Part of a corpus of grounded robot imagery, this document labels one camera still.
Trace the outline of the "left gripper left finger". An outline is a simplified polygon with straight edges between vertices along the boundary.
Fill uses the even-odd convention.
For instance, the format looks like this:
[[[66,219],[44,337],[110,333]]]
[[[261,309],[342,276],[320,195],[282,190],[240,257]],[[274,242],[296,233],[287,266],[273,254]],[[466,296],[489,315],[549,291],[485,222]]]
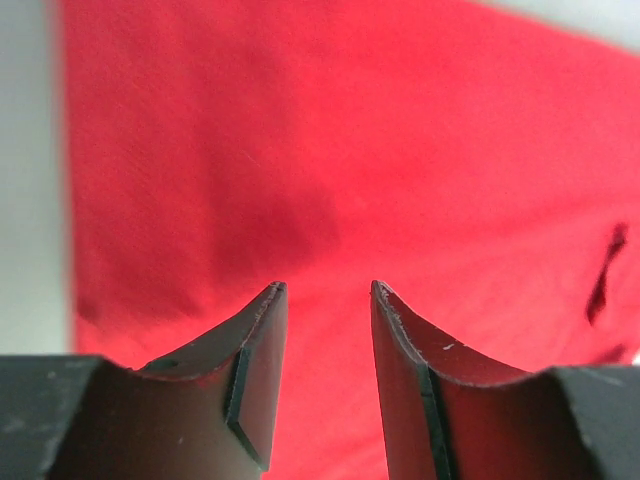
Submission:
[[[96,358],[52,479],[258,479],[272,453],[287,286],[145,365]]]

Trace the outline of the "red t shirt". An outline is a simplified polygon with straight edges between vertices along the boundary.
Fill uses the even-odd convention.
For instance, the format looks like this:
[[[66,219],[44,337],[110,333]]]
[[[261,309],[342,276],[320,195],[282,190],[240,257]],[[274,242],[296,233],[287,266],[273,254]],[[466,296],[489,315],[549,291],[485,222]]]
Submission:
[[[77,349],[284,281],[272,479],[383,479],[369,291],[524,370],[639,349],[639,58],[472,1],[63,1]]]

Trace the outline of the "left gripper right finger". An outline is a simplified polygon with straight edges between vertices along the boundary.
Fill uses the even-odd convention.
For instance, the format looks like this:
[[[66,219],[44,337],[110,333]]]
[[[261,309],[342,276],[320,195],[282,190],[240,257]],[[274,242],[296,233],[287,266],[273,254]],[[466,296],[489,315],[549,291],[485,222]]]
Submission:
[[[552,371],[464,345],[381,281],[371,326],[390,478],[599,478]]]

